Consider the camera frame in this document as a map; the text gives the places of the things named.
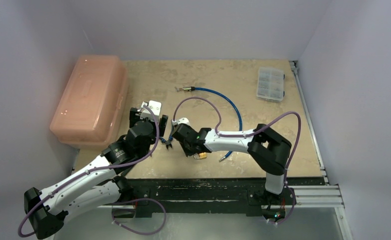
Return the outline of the brass padlock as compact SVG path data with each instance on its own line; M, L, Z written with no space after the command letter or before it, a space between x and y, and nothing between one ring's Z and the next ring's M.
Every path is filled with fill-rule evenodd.
M208 156L208 154L206 152L201 152L201 153L195 153L193 155L193 158L196 160L202 160L202 159L206 159L207 156Z

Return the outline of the silver key bunch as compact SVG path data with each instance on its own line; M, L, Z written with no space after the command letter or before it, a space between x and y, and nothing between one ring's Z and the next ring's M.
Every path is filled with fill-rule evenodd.
M177 91L177 92L183 92L184 89L182 87L174 87L174 89Z

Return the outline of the blue cable lock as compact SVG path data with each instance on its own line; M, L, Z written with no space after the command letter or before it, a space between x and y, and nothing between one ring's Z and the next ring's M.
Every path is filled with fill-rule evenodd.
M218 91L215 91L215 90L212 90L212 89L209 89L209 88L204 88L204 87L183 86L182 88L183 88L183 92L204 91L204 92L215 94L215 95L223 98L224 100L226 100L232 106L232 108L234 109L234 111L235 111L235 113L237 115L238 126L239 126L238 130L239 131L243 130L243 121L242 121L241 113L238 110L237 106L233 103L233 101L230 100L227 96L225 96L224 94L222 94L222 93L220 93Z

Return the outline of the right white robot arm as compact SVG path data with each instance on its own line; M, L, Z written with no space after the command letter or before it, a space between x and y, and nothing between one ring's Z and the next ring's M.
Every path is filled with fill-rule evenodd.
M172 137L180 143L187 157L221 151L249 154L266 172L264 197L275 204L284 197L285 167L292 144L264 126L260 123L255 129L216 133L212 128L195 131L190 125L179 123L174 127Z

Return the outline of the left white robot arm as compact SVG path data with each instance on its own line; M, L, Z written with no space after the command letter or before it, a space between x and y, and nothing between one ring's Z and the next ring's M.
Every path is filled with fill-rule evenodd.
M157 101L130 109L127 134L111 143L90 163L67 178L41 190L24 192L25 218L17 234L44 240L55 235L68 220L101 205L128 204L133 191L120 174L150 157L164 136L167 115Z

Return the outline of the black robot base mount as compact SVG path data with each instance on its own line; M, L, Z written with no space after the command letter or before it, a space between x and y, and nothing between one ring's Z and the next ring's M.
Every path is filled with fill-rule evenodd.
M119 180L119 202L134 204L135 217L153 213L244 214L281 220L297 203L293 188L265 191L264 177L140 178Z

